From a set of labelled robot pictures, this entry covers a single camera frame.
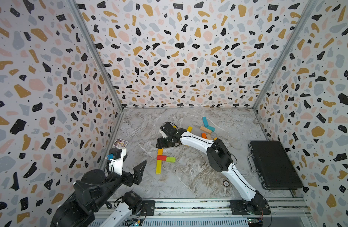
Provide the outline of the orange-yellow long block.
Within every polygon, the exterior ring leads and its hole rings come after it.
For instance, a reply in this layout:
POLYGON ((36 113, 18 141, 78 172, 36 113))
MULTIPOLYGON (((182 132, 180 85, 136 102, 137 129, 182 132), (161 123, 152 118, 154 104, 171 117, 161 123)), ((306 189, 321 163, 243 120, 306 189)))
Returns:
POLYGON ((159 149, 157 155, 158 155, 158 156, 162 156, 162 155, 163 155, 163 149, 159 149))

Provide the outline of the red block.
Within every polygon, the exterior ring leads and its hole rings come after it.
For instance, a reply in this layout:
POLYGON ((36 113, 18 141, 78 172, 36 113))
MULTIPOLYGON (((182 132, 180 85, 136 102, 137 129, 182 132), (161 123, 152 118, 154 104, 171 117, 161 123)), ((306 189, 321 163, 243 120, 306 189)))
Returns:
POLYGON ((157 160, 166 161, 166 159, 167 159, 167 156, 164 156, 164 155, 157 156, 157 160))

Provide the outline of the lime green block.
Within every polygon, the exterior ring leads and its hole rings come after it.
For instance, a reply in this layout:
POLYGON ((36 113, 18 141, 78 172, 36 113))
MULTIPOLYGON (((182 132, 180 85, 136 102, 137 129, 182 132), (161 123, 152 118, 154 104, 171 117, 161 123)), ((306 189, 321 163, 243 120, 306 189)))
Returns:
POLYGON ((166 162, 175 163, 176 162, 176 158, 174 158, 174 157, 166 157, 166 162))

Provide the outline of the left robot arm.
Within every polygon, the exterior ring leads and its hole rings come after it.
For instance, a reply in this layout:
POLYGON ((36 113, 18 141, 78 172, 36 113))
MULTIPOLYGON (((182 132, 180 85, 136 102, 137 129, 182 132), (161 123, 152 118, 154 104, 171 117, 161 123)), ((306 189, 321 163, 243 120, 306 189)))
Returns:
POLYGON ((134 174, 125 172, 121 175, 94 169, 85 173, 81 180, 74 183, 74 193, 58 207, 53 216, 52 227, 88 227, 95 220, 103 205, 111 208, 110 197, 121 185, 140 184, 147 162, 134 167, 134 174))

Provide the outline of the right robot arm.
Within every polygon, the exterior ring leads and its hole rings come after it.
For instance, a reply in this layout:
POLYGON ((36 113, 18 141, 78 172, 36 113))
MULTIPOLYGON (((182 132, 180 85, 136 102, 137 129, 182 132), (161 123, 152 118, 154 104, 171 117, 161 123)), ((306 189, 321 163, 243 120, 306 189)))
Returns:
POLYGON ((238 171, 237 160, 232 159, 232 154, 221 139, 204 139, 184 128, 175 128, 170 122, 164 123, 159 131, 162 137, 157 139, 156 147, 158 149, 185 145, 205 153, 210 166, 216 172, 223 174, 239 192, 249 214, 265 214, 266 210, 270 210, 265 197, 252 187, 238 171))

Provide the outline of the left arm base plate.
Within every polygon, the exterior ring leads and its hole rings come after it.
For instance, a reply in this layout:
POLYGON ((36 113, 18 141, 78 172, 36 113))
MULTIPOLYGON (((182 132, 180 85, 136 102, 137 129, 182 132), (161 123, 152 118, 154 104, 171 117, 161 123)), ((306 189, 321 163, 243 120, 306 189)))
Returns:
POLYGON ((150 217, 154 215, 155 212, 155 200, 143 200, 139 201, 133 208, 134 216, 146 216, 150 217))

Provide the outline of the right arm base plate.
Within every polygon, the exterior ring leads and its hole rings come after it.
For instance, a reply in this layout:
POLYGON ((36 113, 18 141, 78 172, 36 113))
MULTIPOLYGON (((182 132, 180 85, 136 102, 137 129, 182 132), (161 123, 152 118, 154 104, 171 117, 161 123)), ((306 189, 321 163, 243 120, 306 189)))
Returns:
POLYGON ((266 200, 261 200, 259 204, 244 200, 230 200, 229 208, 232 215, 270 215, 270 207, 266 200))

